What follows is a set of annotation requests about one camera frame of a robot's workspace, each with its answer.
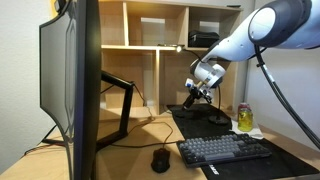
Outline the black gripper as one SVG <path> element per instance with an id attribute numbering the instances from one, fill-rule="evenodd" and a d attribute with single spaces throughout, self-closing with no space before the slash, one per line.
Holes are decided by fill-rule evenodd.
<path id="1" fill-rule="evenodd" d="M 195 83 L 192 79 L 188 78 L 185 82 L 185 86 L 189 90 L 189 96 L 183 103 L 183 109 L 189 109 L 196 99 L 205 99 L 208 103 L 212 102 L 212 91 L 201 81 Z"/>

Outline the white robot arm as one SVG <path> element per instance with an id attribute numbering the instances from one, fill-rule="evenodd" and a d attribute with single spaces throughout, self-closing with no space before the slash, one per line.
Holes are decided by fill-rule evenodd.
<path id="1" fill-rule="evenodd" d="M 199 80 L 186 81 L 190 95 L 183 103 L 188 109 L 195 99 L 211 101 L 215 88 L 225 74 L 218 64 L 208 60 L 222 58 L 244 61 L 256 54 L 256 47 L 279 49 L 314 49 L 320 46 L 320 0 L 274 0 L 252 12 L 228 37 L 215 42 L 190 65 L 190 73 Z"/>

